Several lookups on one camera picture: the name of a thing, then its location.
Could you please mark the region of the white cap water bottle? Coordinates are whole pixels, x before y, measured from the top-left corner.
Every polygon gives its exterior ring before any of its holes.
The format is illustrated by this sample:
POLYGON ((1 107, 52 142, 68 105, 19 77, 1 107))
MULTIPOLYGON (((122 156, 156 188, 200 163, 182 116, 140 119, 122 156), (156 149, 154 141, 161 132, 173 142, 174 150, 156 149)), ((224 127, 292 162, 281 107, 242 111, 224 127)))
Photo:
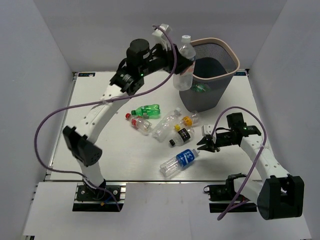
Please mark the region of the white cap water bottle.
POLYGON ((193 82, 193 73, 195 68, 195 58, 196 58, 196 51, 191 45, 191 36, 190 35, 183 35, 181 37, 182 47, 179 49, 179 53, 192 61, 192 65, 188 66, 185 70, 183 70, 179 74, 175 74, 173 76, 173 86, 178 91, 186 91, 192 87, 193 82))

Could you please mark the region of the black label yellow-cap bottle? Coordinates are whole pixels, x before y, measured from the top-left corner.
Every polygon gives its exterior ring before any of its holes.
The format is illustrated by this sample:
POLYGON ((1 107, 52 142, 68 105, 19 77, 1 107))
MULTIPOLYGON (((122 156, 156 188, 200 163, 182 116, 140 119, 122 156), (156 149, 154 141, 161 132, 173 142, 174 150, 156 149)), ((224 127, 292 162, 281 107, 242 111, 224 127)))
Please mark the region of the black label yellow-cap bottle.
POLYGON ((195 130, 192 126, 187 126, 176 131, 169 140, 171 147, 180 147, 190 142, 195 136, 195 130))

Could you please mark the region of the blue label water bottle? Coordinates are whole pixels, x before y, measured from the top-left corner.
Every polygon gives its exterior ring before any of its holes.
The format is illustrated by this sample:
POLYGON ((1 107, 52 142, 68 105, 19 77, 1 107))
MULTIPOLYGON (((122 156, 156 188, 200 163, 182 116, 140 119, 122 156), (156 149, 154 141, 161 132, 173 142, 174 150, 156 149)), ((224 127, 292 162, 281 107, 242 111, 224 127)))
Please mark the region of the blue label water bottle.
POLYGON ((197 149, 186 149, 159 166, 160 172, 165 178, 171 177, 181 172, 191 164, 198 156, 200 151, 197 149))

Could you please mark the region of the yellow label small bottle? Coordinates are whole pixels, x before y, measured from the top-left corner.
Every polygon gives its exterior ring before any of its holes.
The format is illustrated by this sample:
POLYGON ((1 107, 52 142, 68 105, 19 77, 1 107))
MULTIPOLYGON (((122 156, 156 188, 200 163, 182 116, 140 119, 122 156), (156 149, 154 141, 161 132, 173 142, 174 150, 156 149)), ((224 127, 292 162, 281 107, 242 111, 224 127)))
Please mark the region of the yellow label small bottle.
POLYGON ((200 121, 200 115, 197 111, 192 111, 190 115, 183 117, 180 123, 184 126, 193 126, 200 121))

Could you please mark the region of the green bottle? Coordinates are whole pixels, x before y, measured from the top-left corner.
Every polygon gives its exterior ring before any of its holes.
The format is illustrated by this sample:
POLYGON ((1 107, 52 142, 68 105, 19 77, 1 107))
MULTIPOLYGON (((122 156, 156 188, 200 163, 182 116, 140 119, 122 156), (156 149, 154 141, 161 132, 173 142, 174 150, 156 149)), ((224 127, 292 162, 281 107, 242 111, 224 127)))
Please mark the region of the green bottle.
POLYGON ((159 104, 143 105, 135 110, 132 110, 131 115, 141 117, 159 116, 161 113, 159 104))
POLYGON ((206 92, 210 92, 211 88, 204 83, 197 83, 194 84, 191 88, 191 91, 195 92, 195 93, 206 93, 206 92))

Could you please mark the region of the large clear crushed bottle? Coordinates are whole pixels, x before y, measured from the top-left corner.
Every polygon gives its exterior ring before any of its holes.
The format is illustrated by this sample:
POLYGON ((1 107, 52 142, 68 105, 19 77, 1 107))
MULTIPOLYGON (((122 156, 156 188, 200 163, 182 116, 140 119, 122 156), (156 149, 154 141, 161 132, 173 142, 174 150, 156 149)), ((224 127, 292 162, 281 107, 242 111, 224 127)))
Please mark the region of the large clear crushed bottle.
POLYGON ((179 122, 179 117, 181 115, 181 109, 179 107, 168 112, 164 118, 155 126, 151 132, 151 136, 158 142, 162 143, 171 130, 179 122))

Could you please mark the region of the red label cola bottle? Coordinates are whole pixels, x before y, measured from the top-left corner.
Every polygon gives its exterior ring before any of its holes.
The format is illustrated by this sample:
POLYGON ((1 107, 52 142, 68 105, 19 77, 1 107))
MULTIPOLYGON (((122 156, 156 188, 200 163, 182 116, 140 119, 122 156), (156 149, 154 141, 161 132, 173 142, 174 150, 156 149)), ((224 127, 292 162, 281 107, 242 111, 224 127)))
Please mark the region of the red label cola bottle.
POLYGON ((144 119, 141 116, 138 115, 131 115, 130 113, 127 113, 125 115, 126 120, 130 122, 130 125, 142 133, 143 135, 149 135, 152 131, 152 123, 148 120, 144 119))

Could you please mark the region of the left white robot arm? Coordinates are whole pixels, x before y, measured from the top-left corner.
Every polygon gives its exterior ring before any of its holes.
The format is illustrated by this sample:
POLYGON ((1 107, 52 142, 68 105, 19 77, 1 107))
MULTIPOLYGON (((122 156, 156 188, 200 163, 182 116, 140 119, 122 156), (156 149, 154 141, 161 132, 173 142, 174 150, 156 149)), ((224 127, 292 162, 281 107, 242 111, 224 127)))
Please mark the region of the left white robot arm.
POLYGON ((100 133, 114 114, 144 85, 144 77, 159 70, 185 73, 193 65, 188 57, 166 43, 150 47, 145 39, 133 40, 111 78, 101 102, 95 103, 86 116, 75 126, 65 126, 62 134, 67 148, 80 165, 82 180, 88 193, 99 200, 111 194, 101 174, 99 159, 103 151, 95 145, 100 133))

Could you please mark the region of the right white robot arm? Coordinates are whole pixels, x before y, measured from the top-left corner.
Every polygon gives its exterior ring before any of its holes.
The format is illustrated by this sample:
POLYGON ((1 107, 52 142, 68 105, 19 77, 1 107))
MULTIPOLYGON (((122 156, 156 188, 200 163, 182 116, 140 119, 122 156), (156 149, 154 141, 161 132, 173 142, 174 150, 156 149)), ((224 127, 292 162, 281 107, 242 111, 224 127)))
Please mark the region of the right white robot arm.
POLYGON ((273 156, 255 125, 247 125, 242 113, 227 115, 227 128, 203 125, 198 149, 219 152, 222 147, 238 145, 255 163, 262 182, 247 178, 246 174, 231 174, 225 184, 209 185, 207 193, 212 202, 235 200, 230 210, 246 201, 257 206, 265 220, 298 218, 303 213, 304 181, 291 175, 273 156))

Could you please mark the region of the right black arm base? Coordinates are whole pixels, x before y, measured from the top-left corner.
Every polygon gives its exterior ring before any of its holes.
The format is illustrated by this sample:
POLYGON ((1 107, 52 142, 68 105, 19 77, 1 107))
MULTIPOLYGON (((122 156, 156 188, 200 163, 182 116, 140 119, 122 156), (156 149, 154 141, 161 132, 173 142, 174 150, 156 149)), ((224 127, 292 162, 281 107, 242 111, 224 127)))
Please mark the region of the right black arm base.
MULTIPOLYGON (((225 181, 225 184, 211 184, 203 188, 203 192, 209 195, 209 211, 210 213, 222 213, 236 195, 234 189, 235 179, 244 179, 245 174, 232 174, 229 175, 225 181)), ((239 195, 233 204, 243 203, 243 205, 231 209, 230 213, 254 213, 257 212, 257 206, 252 202, 245 202, 246 198, 243 195, 239 195)))

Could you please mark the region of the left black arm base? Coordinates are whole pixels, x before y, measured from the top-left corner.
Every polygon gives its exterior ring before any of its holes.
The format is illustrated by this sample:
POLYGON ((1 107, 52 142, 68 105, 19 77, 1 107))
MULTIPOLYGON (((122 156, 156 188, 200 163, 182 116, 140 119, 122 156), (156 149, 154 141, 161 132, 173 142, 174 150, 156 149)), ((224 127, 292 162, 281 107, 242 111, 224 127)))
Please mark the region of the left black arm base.
POLYGON ((106 185, 106 189, 114 195, 119 207, 117 207, 116 202, 109 193, 100 190, 93 192, 88 186, 82 183, 76 187, 72 211, 96 213, 119 212, 125 202, 126 185, 116 185, 113 183, 106 185))

